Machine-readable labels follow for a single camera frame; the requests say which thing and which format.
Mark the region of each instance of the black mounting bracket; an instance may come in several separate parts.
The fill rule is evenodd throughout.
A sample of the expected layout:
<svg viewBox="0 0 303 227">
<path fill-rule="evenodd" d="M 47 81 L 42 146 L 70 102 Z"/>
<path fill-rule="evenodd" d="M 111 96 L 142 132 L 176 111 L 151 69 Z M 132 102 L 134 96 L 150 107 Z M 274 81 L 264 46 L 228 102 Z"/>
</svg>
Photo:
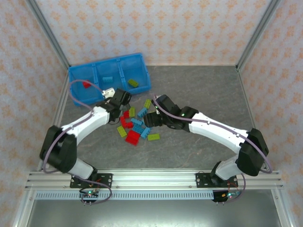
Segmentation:
<svg viewBox="0 0 303 227">
<path fill-rule="evenodd" d="M 107 185 L 108 187 L 112 187 L 113 182 L 113 174 L 97 174 L 96 181 Z M 85 181 L 82 181 L 76 177 L 71 177 L 70 188 L 105 188 L 104 186 L 100 186 L 98 184 L 90 184 Z"/>
<path fill-rule="evenodd" d="M 217 188 L 218 186 L 215 185 L 211 180 L 211 173 L 197 173 L 196 174 L 196 185 L 197 188 Z M 224 181 L 220 187 L 228 188 L 228 182 L 235 184 L 238 187 L 238 179 L 236 176 L 232 176 L 227 181 Z"/>
</svg>

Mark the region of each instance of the cable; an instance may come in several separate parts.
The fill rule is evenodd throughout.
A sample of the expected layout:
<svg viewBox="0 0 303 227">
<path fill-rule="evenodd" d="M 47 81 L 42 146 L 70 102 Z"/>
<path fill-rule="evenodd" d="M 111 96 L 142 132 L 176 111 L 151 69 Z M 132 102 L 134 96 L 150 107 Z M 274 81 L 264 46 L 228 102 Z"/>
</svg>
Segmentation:
<svg viewBox="0 0 303 227">
<path fill-rule="evenodd" d="M 167 111 L 165 111 L 157 102 L 157 97 L 154 96 L 153 97 L 153 101 L 154 103 L 156 104 L 157 108 L 159 108 L 162 112 L 164 112 L 167 116 L 169 117 L 172 117 L 172 118 L 175 118 L 175 119 L 178 119 L 178 120 L 182 120 L 182 121 L 188 121 L 188 122 L 201 122 L 201 123 L 207 123 L 207 124 L 212 124 L 214 126 L 217 126 L 219 128 L 222 128 L 222 129 L 225 129 L 229 132 L 231 132 L 232 134 L 234 135 L 237 135 L 239 136 L 240 138 L 244 139 L 245 141 L 247 141 L 254 149 L 257 150 L 257 152 L 262 156 L 262 158 L 264 159 L 264 161 L 266 162 L 269 170 L 268 171 L 265 171 L 263 169 L 260 169 L 261 172 L 263 173 L 266 173 L 266 174 L 270 174 L 273 172 L 273 168 L 269 162 L 269 159 L 263 154 L 263 152 L 260 150 L 260 148 L 258 148 L 258 146 L 256 144 L 254 144 L 250 139 L 246 138 L 245 136 L 237 133 L 236 131 L 224 126 L 224 125 L 221 125 L 221 124 L 218 124 L 216 122 L 211 122 L 211 121 L 206 121 L 206 120 L 200 120 L 200 119 L 191 119 L 191 118 L 183 118 L 183 117 L 178 117 L 178 116 L 175 116 L 175 115 L 172 115 L 171 113 L 168 113 Z"/>
<path fill-rule="evenodd" d="M 235 202 L 236 200 L 238 200 L 239 198 L 241 198 L 241 196 L 244 194 L 245 189 L 246 189 L 246 179 L 244 177 L 244 174 L 241 174 L 243 177 L 243 189 L 242 192 L 240 193 L 240 195 L 238 195 L 236 198 L 234 198 L 233 200 L 230 201 L 226 201 L 226 202 L 219 202 L 219 204 L 226 204 L 226 203 L 231 203 L 231 202 Z"/>
<path fill-rule="evenodd" d="M 77 127 L 78 125 L 80 125 L 80 124 L 86 122 L 86 121 L 87 121 L 88 119 L 90 119 L 90 118 L 93 116 L 93 114 L 94 114 L 94 113 L 93 113 L 93 108 L 91 108 L 89 105 L 87 105 L 87 104 L 85 104 L 85 103 L 83 103 L 83 102 L 77 100 L 75 97 L 72 96 L 72 94 L 71 94 L 71 85 L 72 85 L 73 83 L 76 83 L 76 82 L 86 82 L 86 83 L 92 85 L 94 88 L 96 88 L 98 91 L 100 91 L 100 92 L 102 93 L 102 90 L 101 90 L 98 86 L 96 86 L 95 84 L 93 84 L 93 83 L 91 83 L 91 82 L 89 82 L 89 81 L 87 81 L 87 80 L 76 79 L 76 80 L 73 80 L 72 82 L 69 83 L 69 93 L 68 93 L 69 96 L 70 96 L 71 99 L 72 99 L 73 101 L 75 101 L 76 103 L 79 103 L 80 105 L 82 105 L 82 106 L 88 108 L 88 109 L 90 110 L 90 115 L 89 115 L 87 118 L 83 119 L 82 121 L 80 121 L 80 122 L 74 124 L 72 127 L 69 127 L 69 128 L 67 128 L 66 130 L 64 130 L 63 132 L 61 132 L 61 133 L 59 134 L 59 136 L 58 136 L 58 137 L 53 141 L 53 143 L 50 145 L 50 147 L 49 147 L 49 149 L 48 149 L 48 151 L 47 151 L 47 153 L 46 153 L 46 155 L 45 155 L 45 158 L 44 158 L 44 160 L 43 160 L 43 166 L 42 166 L 42 169 L 43 169 L 43 171 L 44 171 L 46 174 L 51 174 L 51 173 L 58 172 L 58 170 L 53 170 L 53 171 L 47 171 L 47 170 L 46 170 L 47 160 L 48 160 L 48 158 L 49 158 L 49 156 L 50 156 L 50 154 L 51 154 L 51 152 L 52 152 L 54 146 L 57 144 L 57 142 L 61 139 L 61 137 L 62 137 L 65 133 L 67 133 L 67 132 L 68 132 L 69 130 L 71 130 L 72 128 Z M 85 181 L 85 182 L 88 182 L 88 183 L 93 183 L 93 184 L 98 184 L 98 185 L 100 185 L 100 186 L 103 186 L 103 187 L 106 187 L 107 189 L 109 189 L 109 192 L 110 192 L 110 193 L 109 193 L 109 196 L 108 196 L 106 199 L 100 200 L 100 201 L 97 201 L 97 202 L 94 202 L 94 203 L 91 203 L 91 204 L 99 204 L 99 203 L 102 203 L 102 202 L 106 202 L 106 201 L 109 200 L 109 199 L 112 197 L 112 195 L 113 195 L 113 192 L 112 192 L 111 188 L 108 187 L 106 184 L 103 184 L 103 183 L 100 183 L 100 182 L 95 182 L 95 181 L 86 180 L 86 179 L 83 179 L 83 178 L 81 178 L 81 177 L 79 177 L 79 176 L 74 176 L 74 177 L 76 177 L 76 178 L 78 178 L 78 179 L 80 179 L 80 180 L 82 180 L 82 181 Z M 84 204 L 86 203 L 86 202 L 83 200 L 83 196 L 82 196 L 81 201 L 82 201 L 82 203 L 84 203 Z"/>
</svg>

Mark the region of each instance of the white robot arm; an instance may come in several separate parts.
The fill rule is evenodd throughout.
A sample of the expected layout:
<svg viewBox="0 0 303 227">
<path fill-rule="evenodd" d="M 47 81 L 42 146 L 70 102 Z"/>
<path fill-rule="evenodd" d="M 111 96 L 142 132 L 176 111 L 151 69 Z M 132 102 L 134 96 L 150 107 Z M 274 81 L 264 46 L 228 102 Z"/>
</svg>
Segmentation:
<svg viewBox="0 0 303 227">
<path fill-rule="evenodd" d="M 268 148 L 259 130 L 253 128 L 251 131 L 246 131 L 230 127 L 217 122 L 188 106 L 180 109 L 166 95 L 157 97 L 156 101 L 161 109 L 176 116 L 177 119 L 165 114 L 153 101 L 152 103 L 157 108 L 157 112 L 149 113 L 144 116 L 144 123 L 147 127 L 166 125 L 171 129 L 185 130 L 187 132 L 200 134 L 225 145 L 236 153 L 234 157 L 226 161 L 220 161 L 214 166 L 209 175 L 209 182 L 212 183 L 212 185 L 217 187 L 223 186 L 226 184 L 227 180 L 241 173 L 251 176 L 258 175 L 264 163 L 263 157 L 244 138 L 253 141 L 262 153 L 267 156 Z M 182 120 L 182 118 L 188 120 L 203 120 L 207 123 L 185 121 Z M 217 123 L 221 127 L 217 127 L 210 122 Z M 234 131 L 235 134 L 228 132 L 224 128 Z"/>
<path fill-rule="evenodd" d="M 195 114 L 193 116 L 193 119 L 200 119 L 200 120 L 220 123 L 205 116 L 201 112 Z M 236 131 L 239 134 L 248 136 L 248 131 L 246 130 L 236 129 L 222 123 L 220 124 Z M 245 142 L 244 139 L 237 137 L 235 135 L 231 135 L 230 132 L 222 128 L 218 128 L 212 124 L 202 124 L 200 122 L 191 122 L 189 124 L 189 131 L 195 134 L 206 136 L 214 141 L 217 141 L 218 143 L 223 144 L 224 146 L 231 149 L 234 153 L 236 153 L 235 156 L 233 156 L 232 158 L 226 161 L 222 161 L 218 165 L 215 172 L 218 177 L 220 177 L 223 180 L 228 180 L 231 176 L 242 173 L 242 171 L 237 167 L 236 160 L 238 159 L 239 151 L 241 149 L 240 145 Z"/>
<path fill-rule="evenodd" d="M 102 94 L 105 100 L 97 103 L 92 112 L 61 128 L 53 125 L 48 129 L 40 152 L 42 160 L 56 137 L 71 128 L 54 146 L 47 163 L 62 173 L 95 180 L 93 176 L 97 174 L 96 169 L 77 158 L 77 145 L 95 129 L 119 118 L 122 115 L 123 107 L 128 106 L 131 99 L 131 94 L 121 89 L 117 89 L 115 92 L 113 88 L 110 88 L 103 91 Z"/>
</svg>

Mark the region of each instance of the wallpaper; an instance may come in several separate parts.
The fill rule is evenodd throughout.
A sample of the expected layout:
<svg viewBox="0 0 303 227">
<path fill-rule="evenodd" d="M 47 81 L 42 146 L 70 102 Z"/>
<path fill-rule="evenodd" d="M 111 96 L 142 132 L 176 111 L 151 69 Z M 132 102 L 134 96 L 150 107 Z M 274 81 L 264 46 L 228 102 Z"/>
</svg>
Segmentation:
<svg viewBox="0 0 303 227">
<path fill-rule="evenodd" d="M 0 1 L 2 227 L 12 225 L 28 172 L 37 167 L 65 73 L 25 1 Z"/>
<path fill-rule="evenodd" d="M 303 224 L 303 4 L 284 0 L 241 71 L 275 169 L 283 171 L 292 211 Z"/>
<path fill-rule="evenodd" d="M 37 0 L 69 63 L 235 65 L 270 0 Z"/>
</svg>

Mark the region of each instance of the green lego brick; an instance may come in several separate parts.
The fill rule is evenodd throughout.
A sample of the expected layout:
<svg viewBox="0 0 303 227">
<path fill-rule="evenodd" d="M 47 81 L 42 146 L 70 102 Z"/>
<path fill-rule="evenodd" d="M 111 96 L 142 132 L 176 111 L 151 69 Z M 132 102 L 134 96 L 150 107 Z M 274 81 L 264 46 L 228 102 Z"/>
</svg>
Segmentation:
<svg viewBox="0 0 303 227">
<path fill-rule="evenodd" d="M 135 117 L 136 114 L 135 114 L 135 108 L 134 107 L 131 107 L 129 109 L 129 117 Z"/>
<path fill-rule="evenodd" d="M 152 140 L 159 140 L 160 139 L 160 135 L 159 134 L 150 134 L 147 136 L 147 140 L 148 141 L 152 141 Z"/>
<path fill-rule="evenodd" d="M 146 109 L 149 109 L 150 106 L 151 106 L 151 103 L 152 103 L 151 100 L 147 99 L 147 100 L 145 101 L 144 107 L 145 107 Z"/>
<path fill-rule="evenodd" d="M 123 128 L 123 126 L 119 126 L 117 128 L 117 130 L 118 130 L 118 132 L 119 132 L 119 134 L 120 134 L 121 137 L 124 137 L 124 136 L 127 135 L 127 133 L 126 133 L 125 129 Z"/>
<path fill-rule="evenodd" d="M 134 79 L 129 79 L 128 84 L 132 87 L 138 87 L 139 86 L 139 83 L 137 81 L 135 81 Z"/>
</svg>

